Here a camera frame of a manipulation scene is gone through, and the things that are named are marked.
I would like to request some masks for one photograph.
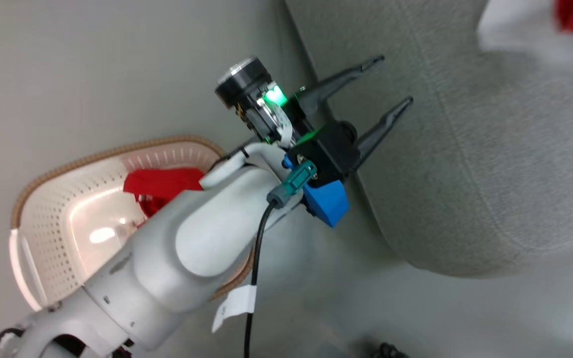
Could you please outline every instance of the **gray cushion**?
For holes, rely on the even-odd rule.
[[[287,0],[324,77],[385,54],[330,101],[359,132],[415,98],[359,176],[396,253],[453,276],[573,249],[573,75],[483,54],[484,0]]]

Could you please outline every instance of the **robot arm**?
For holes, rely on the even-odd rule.
[[[257,59],[234,68],[216,93],[261,139],[241,148],[132,235],[84,286],[34,313],[0,357],[67,356],[53,340],[71,335],[105,357],[125,342],[155,350],[191,311],[207,302],[248,256],[268,201],[279,201],[266,229],[304,204],[333,227],[348,209],[343,181],[364,162],[411,104],[404,100],[366,136],[348,122],[312,131],[306,116],[380,63],[366,61],[287,99]],[[300,171],[308,163],[316,171]],[[293,178],[293,173],[303,173]]]

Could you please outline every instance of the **green led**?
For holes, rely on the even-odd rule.
[[[282,93],[282,90],[280,89],[279,86],[275,86],[274,88],[268,90],[267,93],[264,95],[264,98],[270,100],[271,102],[277,104],[278,106],[282,106],[288,101],[286,97],[287,96],[284,93]]]

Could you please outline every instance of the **cable connector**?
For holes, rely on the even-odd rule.
[[[288,200],[302,190],[304,185],[307,184],[317,172],[318,168],[312,161],[302,162],[302,164],[296,166],[293,171],[291,171],[285,181],[269,192],[267,201],[275,201],[277,203],[277,209],[284,207]]]

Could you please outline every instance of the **perforated basket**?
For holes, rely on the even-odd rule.
[[[131,193],[129,172],[195,167],[206,173],[222,156],[218,146],[194,136],[137,143],[62,166],[30,183],[14,205],[9,239],[14,278],[34,310],[80,287],[146,220]],[[247,260],[214,297],[245,279]]]

